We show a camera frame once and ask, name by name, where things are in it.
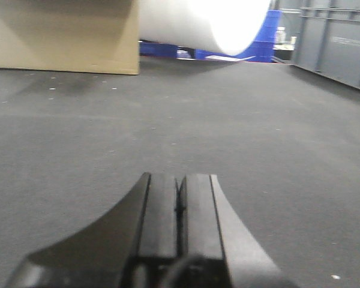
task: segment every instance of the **gray plastic crate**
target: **gray plastic crate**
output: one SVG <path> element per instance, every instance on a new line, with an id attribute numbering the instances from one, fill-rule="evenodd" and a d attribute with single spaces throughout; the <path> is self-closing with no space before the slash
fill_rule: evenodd
<path id="1" fill-rule="evenodd" d="M 303 7 L 360 10 L 360 0 L 303 0 Z"/>
<path id="2" fill-rule="evenodd" d="M 360 10 L 302 8 L 293 63 L 360 88 Z"/>

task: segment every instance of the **white paper roll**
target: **white paper roll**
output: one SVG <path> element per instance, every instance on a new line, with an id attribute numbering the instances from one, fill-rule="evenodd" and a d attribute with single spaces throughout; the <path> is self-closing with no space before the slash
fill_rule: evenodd
<path id="1" fill-rule="evenodd" d="M 140 38 L 237 55 L 254 40 L 269 0 L 140 0 Z"/>

